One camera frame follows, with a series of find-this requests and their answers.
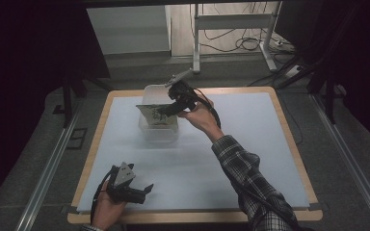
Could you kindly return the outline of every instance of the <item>hand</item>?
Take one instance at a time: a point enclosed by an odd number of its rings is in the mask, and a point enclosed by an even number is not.
[[[214,106],[210,99],[203,97],[200,98],[207,100],[212,107]],[[215,142],[224,136],[221,128],[217,125],[215,117],[200,102],[197,103],[196,107],[191,112],[180,112],[178,117],[186,118],[194,127],[204,132],[212,142]]]
[[[107,184],[108,181],[103,184],[92,218],[92,226],[102,230],[107,230],[115,224],[124,211],[125,205],[127,205],[127,202],[121,202],[119,204],[114,203],[109,194],[105,192]]]

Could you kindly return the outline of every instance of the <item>aluminum rail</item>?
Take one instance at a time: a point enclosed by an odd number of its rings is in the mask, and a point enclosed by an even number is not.
[[[354,181],[356,182],[358,189],[363,195],[369,209],[370,209],[370,183],[362,169],[359,167],[351,149],[348,147],[347,143],[342,138],[338,128],[331,124],[326,114],[324,113],[324,105],[320,97],[311,94],[310,98],[314,101],[314,104],[317,108],[320,118],[322,118],[324,124],[326,125],[328,132],[330,133],[335,145],[338,148],[341,158],[353,176]]]
[[[64,128],[61,136],[59,137],[58,142],[46,163],[46,166],[40,176],[40,179],[29,199],[28,204],[23,211],[22,216],[20,217],[19,223],[16,226],[15,230],[31,230],[35,222],[35,219],[38,215],[40,206],[46,196],[47,190],[49,189],[50,183],[52,182],[53,176],[56,172],[56,169],[59,165],[60,160],[62,159],[63,153],[66,149],[67,142],[71,136],[74,125],[76,124],[77,118],[80,115],[80,109],[83,106],[83,99],[76,99],[74,103],[74,115],[71,118],[67,128]]]

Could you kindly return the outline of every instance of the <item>plaid sleeve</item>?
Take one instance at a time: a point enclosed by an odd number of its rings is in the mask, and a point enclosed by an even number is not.
[[[214,142],[212,150],[231,178],[272,204],[286,217],[296,220],[293,209],[285,201],[284,196],[260,173],[260,158],[256,154],[246,151],[231,136],[224,136]],[[248,216],[251,230],[292,230],[283,219],[274,212],[268,211],[251,195],[239,191],[236,187],[234,189],[238,193],[240,209]]]

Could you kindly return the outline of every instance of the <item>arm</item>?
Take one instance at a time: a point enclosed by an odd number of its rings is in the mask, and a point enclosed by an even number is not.
[[[231,136],[225,136],[216,125],[215,117],[202,104],[197,103],[191,112],[181,112],[178,116],[188,119],[213,142],[212,150],[238,193],[239,206],[247,214],[251,229],[291,230],[288,224],[274,212],[268,211],[250,194],[235,187],[237,182],[244,189],[272,204],[286,217],[296,220],[293,209],[283,195],[276,191],[260,173],[259,157],[246,151]]]
[[[246,151],[234,138],[224,136],[213,143],[222,168],[227,172],[232,185],[237,181],[251,193],[266,200],[286,217],[296,220],[293,209],[259,171],[260,159]],[[239,196],[239,207],[248,215],[250,227],[257,230],[291,230],[289,225],[274,212],[266,209],[259,201],[246,192],[234,187]]]

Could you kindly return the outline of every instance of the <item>plastic container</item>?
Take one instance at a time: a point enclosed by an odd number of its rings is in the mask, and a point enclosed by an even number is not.
[[[149,104],[171,104],[173,101],[168,97],[168,89],[164,85],[149,85],[145,87],[143,105]],[[178,120],[175,116],[174,125],[151,125],[146,122],[140,112],[139,127],[144,138],[149,142],[174,142],[178,139]]]

